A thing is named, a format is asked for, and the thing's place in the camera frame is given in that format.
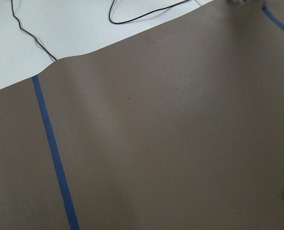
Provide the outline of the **aluminium frame post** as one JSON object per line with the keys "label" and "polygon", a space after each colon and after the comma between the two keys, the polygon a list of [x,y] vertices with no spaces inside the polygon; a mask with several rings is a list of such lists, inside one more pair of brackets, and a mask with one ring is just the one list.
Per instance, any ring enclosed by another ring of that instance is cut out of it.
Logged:
{"label": "aluminium frame post", "polygon": [[228,3],[231,4],[243,4],[245,3],[247,0],[227,0]]}

